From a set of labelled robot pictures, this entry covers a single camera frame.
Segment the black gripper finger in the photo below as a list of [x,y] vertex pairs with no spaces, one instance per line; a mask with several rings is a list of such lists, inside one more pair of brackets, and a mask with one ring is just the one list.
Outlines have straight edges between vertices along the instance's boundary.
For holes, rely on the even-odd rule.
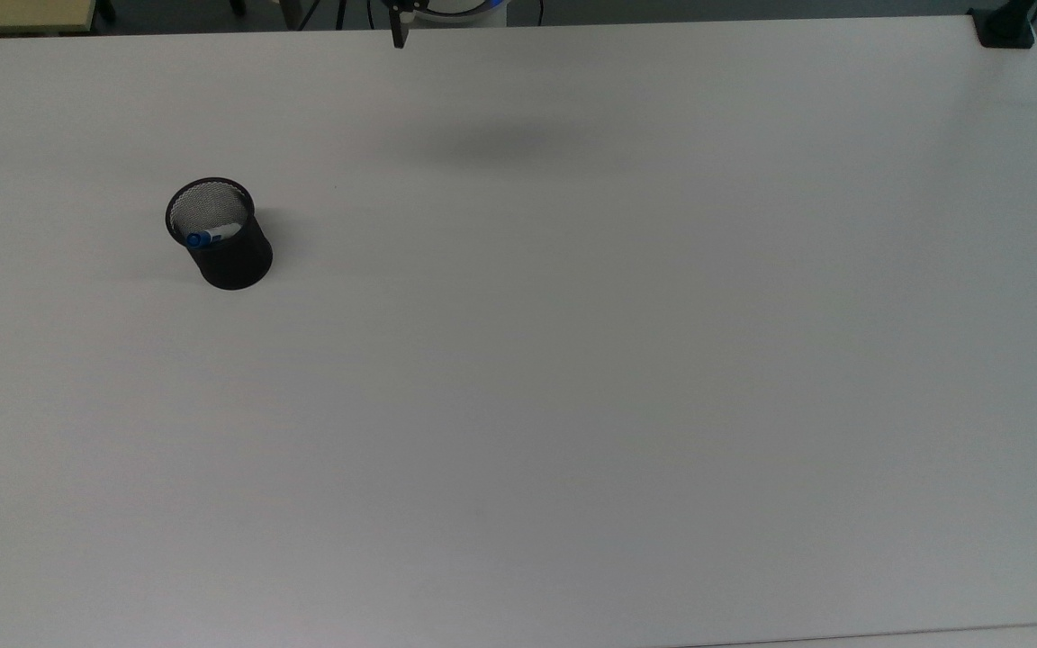
[[415,21],[414,1],[382,1],[388,15],[388,28],[392,35],[392,45],[400,50],[407,46],[410,28]]

